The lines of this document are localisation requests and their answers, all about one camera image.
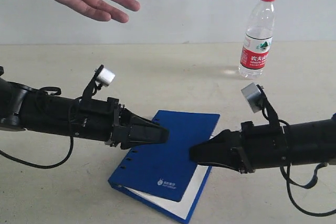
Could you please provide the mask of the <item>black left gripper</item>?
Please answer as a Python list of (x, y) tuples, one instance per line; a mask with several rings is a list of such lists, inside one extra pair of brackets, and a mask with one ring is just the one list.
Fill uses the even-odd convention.
[(139, 145), (162, 144), (169, 130), (142, 118), (119, 103), (119, 99), (84, 99), (76, 104), (76, 137), (105, 142), (127, 150)]

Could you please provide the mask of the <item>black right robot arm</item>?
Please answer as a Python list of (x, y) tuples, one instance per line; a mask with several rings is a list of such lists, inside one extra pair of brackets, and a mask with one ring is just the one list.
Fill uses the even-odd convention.
[(335, 163), (335, 120), (293, 125), (258, 125), (247, 121), (239, 131), (223, 130), (192, 146), (189, 158), (198, 165), (243, 174), (257, 169)]

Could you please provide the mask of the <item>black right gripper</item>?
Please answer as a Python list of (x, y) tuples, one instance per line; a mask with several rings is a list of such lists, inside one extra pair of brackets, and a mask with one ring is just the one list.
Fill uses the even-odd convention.
[(282, 126), (255, 126), (252, 121), (246, 121), (240, 131), (223, 130), (210, 140), (192, 146), (189, 158), (198, 165), (247, 174), (257, 169), (286, 166), (288, 144)]

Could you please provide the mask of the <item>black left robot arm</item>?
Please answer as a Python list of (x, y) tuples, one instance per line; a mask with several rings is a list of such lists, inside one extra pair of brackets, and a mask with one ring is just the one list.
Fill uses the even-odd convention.
[(1, 79), (1, 130), (78, 137), (123, 150), (165, 143), (168, 129), (132, 113), (119, 99), (93, 98), (114, 78), (113, 72), (100, 66), (82, 95), (75, 99), (62, 97), (59, 87), (34, 89)]

